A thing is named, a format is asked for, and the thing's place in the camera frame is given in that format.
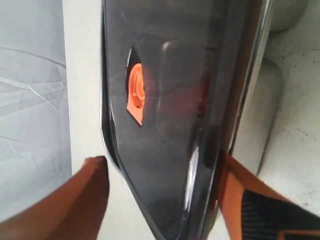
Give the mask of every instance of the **orange plastic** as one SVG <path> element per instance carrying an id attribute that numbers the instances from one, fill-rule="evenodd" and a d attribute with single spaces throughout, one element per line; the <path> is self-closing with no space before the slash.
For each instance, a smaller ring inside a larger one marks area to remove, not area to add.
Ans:
<path id="1" fill-rule="evenodd" d="M 126 109 L 142 126 L 145 106 L 145 84 L 141 63 L 133 66 L 128 81 L 128 102 Z"/>

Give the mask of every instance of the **white fabric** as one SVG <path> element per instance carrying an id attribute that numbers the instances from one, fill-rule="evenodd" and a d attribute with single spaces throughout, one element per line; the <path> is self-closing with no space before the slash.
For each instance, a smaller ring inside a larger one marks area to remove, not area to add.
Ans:
<path id="1" fill-rule="evenodd" d="M 0 222 L 71 176 L 62 0 L 0 0 Z"/>

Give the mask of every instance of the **concrete floor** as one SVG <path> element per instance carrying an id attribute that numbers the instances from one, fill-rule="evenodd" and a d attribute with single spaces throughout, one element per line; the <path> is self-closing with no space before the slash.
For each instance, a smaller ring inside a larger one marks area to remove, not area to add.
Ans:
<path id="1" fill-rule="evenodd" d="M 265 58 L 281 69 L 285 87 L 258 177 L 320 216 L 320 1 L 300 21 L 269 36 Z M 210 240 L 229 239 L 221 215 Z"/>

